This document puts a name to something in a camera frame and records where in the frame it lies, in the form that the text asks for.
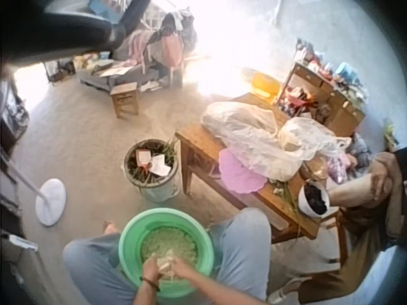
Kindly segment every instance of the wooden stool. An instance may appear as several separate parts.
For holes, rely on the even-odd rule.
[[[129,83],[113,87],[110,91],[112,97],[114,111],[117,118],[121,118],[120,112],[129,112],[121,109],[122,106],[133,105],[133,114],[139,113],[139,101],[137,92],[137,83]]]

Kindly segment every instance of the jeans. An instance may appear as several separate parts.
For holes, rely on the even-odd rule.
[[[213,278],[265,300],[272,237],[266,215],[258,209],[245,208],[234,218],[212,226],[210,236],[216,256],[217,272]],[[74,240],[64,249],[63,258],[72,281],[91,305],[131,305],[137,293],[137,288],[115,268],[119,262],[119,239],[117,233]],[[210,304],[198,292],[184,300],[157,298],[157,301],[159,304]]]

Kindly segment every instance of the green plastic basin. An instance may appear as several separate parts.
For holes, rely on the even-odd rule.
[[[212,240],[204,227],[194,218],[172,208],[154,208],[135,216],[120,236],[120,264],[128,279],[140,287],[142,274],[141,245],[145,237],[159,227],[177,227],[188,233],[197,244],[196,269],[210,275],[214,265]],[[194,288],[186,280],[160,280],[160,297],[178,298],[190,294]]]

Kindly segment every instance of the white bowl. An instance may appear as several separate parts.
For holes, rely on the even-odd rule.
[[[311,180],[311,179],[308,179],[307,182],[321,190],[321,198],[322,198],[322,200],[325,201],[326,208],[329,209],[329,197],[328,197],[328,193],[325,190],[325,187],[321,183],[316,182],[316,181]],[[305,184],[302,186],[302,188],[300,190],[300,194],[298,195],[298,208],[304,214],[306,214],[306,215],[308,215],[310,217],[321,218],[323,216],[323,214],[318,215],[317,213],[315,213],[314,210],[312,210],[312,208],[310,207],[307,199],[305,198],[304,187],[305,187]]]

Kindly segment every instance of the hand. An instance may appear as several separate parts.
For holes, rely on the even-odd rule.
[[[371,192],[374,196],[374,200],[377,200],[382,193],[385,192],[384,185],[388,176],[386,167],[376,160],[373,160],[370,164],[371,172]]]
[[[175,257],[171,261],[171,270],[176,276],[184,279],[189,279],[195,273],[197,273],[197,271],[193,267],[191,267],[187,262],[178,257]]]
[[[158,285],[161,274],[157,266],[157,256],[153,255],[142,265],[142,277]]]
[[[401,179],[399,163],[397,162],[394,154],[389,152],[380,152],[377,154],[375,160],[386,167],[392,180]]]

